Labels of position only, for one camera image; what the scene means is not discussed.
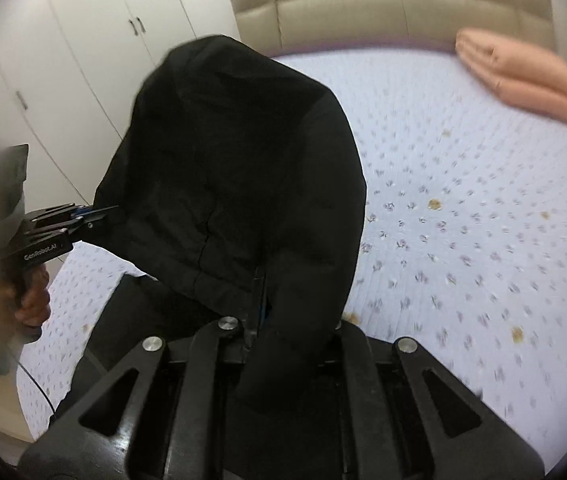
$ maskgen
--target metal bolt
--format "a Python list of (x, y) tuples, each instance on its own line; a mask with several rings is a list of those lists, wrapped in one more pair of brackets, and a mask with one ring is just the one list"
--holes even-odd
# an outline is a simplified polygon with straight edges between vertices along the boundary
[(163, 346), (163, 340), (161, 339), (161, 337), (151, 335), (150, 337), (144, 339), (142, 346), (147, 352), (156, 352)]
[(417, 341), (412, 339), (411, 337), (402, 337), (397, 342), (397, 348), (404, 352), (404, 354), (412, 354), (412, 352), (416, 351), (419, 348)]
[(217, 324), (222, 330), (235, 330), (240, 325), (240, 322), (236, 317), (225, 316)]

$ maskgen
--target beige leather headboard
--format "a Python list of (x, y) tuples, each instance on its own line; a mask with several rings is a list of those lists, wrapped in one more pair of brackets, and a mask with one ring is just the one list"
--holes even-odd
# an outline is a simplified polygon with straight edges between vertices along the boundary
[(454, 48), (481, 27), (555, 49), (550, 0), (230, 0), (241, 40), (274, 56), (312, 46), (408, 40)]

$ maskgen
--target white wardrobe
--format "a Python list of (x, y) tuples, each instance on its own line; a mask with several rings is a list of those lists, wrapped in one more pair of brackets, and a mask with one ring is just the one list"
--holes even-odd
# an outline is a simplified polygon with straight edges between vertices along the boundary
[(27, 208), (92, 202), (145, 77), (194, 37), (180, 0), (0, 0), (0, 144), (30, 145)]

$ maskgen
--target mattress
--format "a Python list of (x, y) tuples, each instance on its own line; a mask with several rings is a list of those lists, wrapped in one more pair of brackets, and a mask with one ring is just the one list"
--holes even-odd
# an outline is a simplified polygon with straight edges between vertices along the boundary
[[(552, 468), (567, 451), (567, 125), (508, 108), (453, 56), (362, 49), (279, 58), (336, 94), (368, 184), (345, 315), (416, 338)], [(76, 244), (22, 362), (54, 405), (129, 262)], [(34, 436), (50, 410), (20, 370)]]

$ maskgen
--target metal door handle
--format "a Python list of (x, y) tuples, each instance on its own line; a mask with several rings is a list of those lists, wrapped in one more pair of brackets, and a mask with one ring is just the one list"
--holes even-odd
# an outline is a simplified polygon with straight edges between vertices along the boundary
[(132, 20), (128, 20), (128, 22), (132, 25), (132, 30), (134, 30), (134, 35), (138, 36), (139, 33), (137, 32), (137, 27), (134, 26), (134, 22)]
[(15, 92), (15, 95), (17, 96), (17, 99), (19, 100), (19, 103), (21, 104), (21, 106), (23, 107), (24, 110), (28, 110), (28, 104), (26, 104), (26, 100), (24, 99), (23, 95), (21, 94), (21, 92), (19, 90), (17, 90)]

